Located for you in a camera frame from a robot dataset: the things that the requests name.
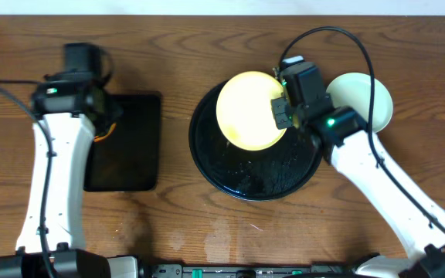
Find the light green plate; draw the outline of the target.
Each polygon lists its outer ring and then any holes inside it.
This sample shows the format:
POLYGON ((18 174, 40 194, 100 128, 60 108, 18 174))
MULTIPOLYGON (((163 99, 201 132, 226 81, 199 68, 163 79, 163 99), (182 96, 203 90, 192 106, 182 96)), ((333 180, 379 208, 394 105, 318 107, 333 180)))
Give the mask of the light green plate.
MULTIPOLYGON (((378 133, 392 119, 393 101, 390 92, 379 80, 374 79, 374 87, 372 130, 374 133, 378 133)), ((334 107, 351 107, 364 120, 368 120, 371 96, 370 75, 365 73, 342 74, 331 81, 326 92, 331 95, 334 107)))

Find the yellow plate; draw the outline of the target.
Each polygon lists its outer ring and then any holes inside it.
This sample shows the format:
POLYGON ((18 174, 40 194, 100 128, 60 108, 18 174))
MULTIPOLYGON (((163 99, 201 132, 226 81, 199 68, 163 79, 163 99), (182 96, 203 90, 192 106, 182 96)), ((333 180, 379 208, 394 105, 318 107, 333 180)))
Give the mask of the yellow plate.
POLYGON ((216 120, 225 138, 245 151, 262 151, 276 144, 286 130, 277 128, 271 101, 283 92, 274 77, 258 71, 227 81, 216 101, 216 120))

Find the orange green sponge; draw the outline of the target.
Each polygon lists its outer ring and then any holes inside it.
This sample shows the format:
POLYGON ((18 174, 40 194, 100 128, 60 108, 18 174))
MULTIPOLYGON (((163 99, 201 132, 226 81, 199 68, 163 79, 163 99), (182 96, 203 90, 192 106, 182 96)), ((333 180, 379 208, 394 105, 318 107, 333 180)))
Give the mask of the orange green sponge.
POLYGON ((104 134, 95 136, 93 141, 99 142, 99 141, 105 140, 107 137, 109 137, 114 132, 116 126, 117 126, 116 123, 111 124, 109 129, 107 130, 107 132, 105 132, 104 134))

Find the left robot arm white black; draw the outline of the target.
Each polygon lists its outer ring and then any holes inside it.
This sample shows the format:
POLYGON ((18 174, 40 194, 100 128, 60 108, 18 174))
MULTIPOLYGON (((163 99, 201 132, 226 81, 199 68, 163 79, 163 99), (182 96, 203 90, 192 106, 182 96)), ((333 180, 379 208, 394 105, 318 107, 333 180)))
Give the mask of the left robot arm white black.
POLYGON ((0 277, 137 277, 133 256, 86 250, 82 223, 87 159, 121 108, 95 81, 41 83, 32 95, 35 160, 29 204, 15 254, 0 277))

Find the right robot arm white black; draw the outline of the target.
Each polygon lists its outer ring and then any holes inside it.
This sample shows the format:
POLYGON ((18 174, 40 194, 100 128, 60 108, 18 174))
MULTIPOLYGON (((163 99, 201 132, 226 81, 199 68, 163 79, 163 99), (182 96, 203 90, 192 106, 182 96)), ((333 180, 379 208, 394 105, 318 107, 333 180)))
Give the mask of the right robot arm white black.
POLYGON ((271 109, 278 128, 296 128, 355 185, 406 252, 404 259, 371 256, 349 276, 445 277, 445 210, 401 169, 355 110, 334 108, 329 98, 308 110, 283 97, 272 100, 271 109))

